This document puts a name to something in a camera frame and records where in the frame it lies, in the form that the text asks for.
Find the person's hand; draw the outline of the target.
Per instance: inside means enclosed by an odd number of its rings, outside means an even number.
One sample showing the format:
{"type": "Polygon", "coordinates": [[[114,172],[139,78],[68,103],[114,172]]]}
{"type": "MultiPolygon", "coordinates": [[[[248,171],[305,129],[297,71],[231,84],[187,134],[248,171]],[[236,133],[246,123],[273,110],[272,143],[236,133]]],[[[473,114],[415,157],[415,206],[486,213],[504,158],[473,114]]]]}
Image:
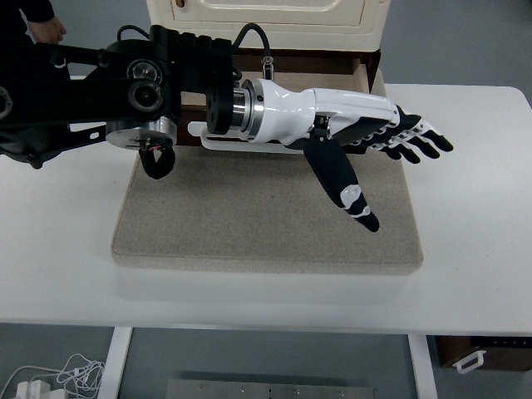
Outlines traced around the person's hand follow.
{"type": "Polygon", "coordinates": [[[64,39],[67,30],[58,17],[45,22],[28,22],[32,38],[38,43],[58,44],[64,39]]]}

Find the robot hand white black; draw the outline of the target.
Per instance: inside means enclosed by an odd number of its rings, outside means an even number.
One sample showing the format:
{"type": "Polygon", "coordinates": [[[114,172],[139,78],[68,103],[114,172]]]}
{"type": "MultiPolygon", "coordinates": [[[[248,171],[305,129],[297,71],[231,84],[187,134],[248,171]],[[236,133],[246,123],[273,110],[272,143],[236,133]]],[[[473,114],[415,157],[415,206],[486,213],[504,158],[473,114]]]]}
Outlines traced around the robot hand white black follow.
{"type": "Polygon", "coordinates": [[[328,88],[293,92],[264,79],[251,81],[249,88],[254,96],[249,141],[277,140],[301,150],[331,201],[372,232],[379,221],[344,149],[377,150],[412,164],[420,163],[420,155],[436,159],[453,149],[421,116],[384,96],[328,88]]]}

